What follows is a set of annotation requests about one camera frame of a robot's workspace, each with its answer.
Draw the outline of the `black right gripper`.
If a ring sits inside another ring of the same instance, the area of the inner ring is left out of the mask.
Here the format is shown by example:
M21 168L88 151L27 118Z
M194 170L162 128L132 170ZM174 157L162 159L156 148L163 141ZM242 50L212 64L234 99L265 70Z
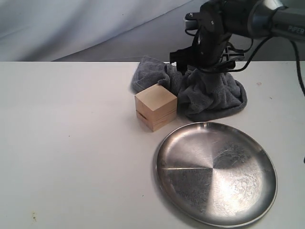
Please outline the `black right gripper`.
M231 36L223 26L199 26L192 45L171 52L169 61L176 62L179 72L187 72L189 66L211 69L218 64Z

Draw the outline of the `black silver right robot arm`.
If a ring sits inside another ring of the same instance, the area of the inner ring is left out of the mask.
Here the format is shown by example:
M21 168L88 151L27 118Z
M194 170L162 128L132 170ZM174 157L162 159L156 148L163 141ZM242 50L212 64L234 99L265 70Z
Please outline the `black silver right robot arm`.
M305 11L279 0L209 0L199 12L186 14L184 21L186 31L196 31L193 43L169 58L181 73L189 66L204 73L234 72L234 59L221 62L233 34L265 41L272 37L305 40Z

